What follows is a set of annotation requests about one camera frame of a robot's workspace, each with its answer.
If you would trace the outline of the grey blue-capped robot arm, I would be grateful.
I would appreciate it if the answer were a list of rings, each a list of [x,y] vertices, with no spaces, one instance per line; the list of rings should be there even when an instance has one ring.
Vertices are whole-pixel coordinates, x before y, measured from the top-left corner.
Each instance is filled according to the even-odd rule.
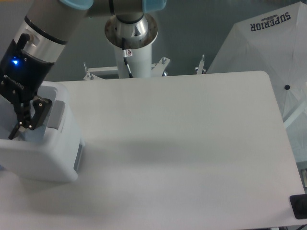
[[[34,1],[0,62],[0,94],[13,105],[17,118],[9,139],[16,138],[20,128],[42,126],[52,101],[40,97],[38,88],[83,18],[110,17],[106,36],[119,48],[128,77],[134,78],[132,51],[154,40],[150,12],[165,6],[164,0]]]

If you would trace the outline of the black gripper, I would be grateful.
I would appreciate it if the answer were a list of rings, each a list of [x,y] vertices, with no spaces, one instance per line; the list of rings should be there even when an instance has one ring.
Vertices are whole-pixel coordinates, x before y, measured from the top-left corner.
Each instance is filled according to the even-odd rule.
[[[42,126],[48,115],[52,101],[36,96],[44,78],[54,63],[39,60],[18,49],[14,40],[0,62],[0,94],[13,104],[17,123],[9,134],[9,139],[17,137],[20,127],[35,130]],[[31,116],[30,101],[35,110]]]

